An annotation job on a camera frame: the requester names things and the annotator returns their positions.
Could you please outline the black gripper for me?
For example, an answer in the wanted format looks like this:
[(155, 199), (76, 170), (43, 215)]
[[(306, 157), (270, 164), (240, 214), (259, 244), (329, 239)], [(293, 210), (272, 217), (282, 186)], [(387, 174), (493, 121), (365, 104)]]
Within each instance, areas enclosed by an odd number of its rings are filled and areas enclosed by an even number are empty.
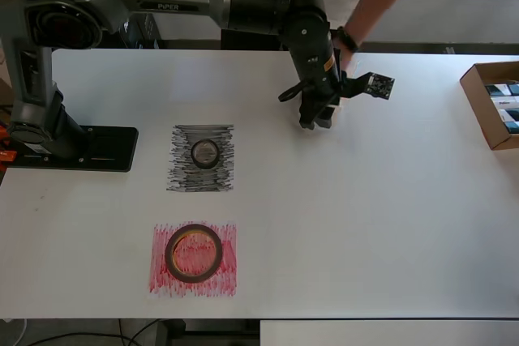
[[(306, 130), (313, 130), (315, 119), (319, 115), (319, 127), (331, 128), (336, 121), (341, 98), (338, 96), (338, 88), (341, 86), (340, 78), (326, 76), (321, 79), (302, 78), (305, 86), (302, 90), (299, 106), (299, 125)], [(326, 107), (321, 113), (322, 104)]]

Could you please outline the person's left hand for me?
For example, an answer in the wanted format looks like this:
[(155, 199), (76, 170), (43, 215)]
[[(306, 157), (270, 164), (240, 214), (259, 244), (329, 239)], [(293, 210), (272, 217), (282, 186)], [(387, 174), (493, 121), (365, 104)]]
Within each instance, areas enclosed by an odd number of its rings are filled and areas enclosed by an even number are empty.
[(358, 62), (354, 59), (354, 54), (341, 43), (337, 45), (337, 48), (341, 52), (341, 70), (345, 71), (349, 77), (353, 77), (358, 67)]

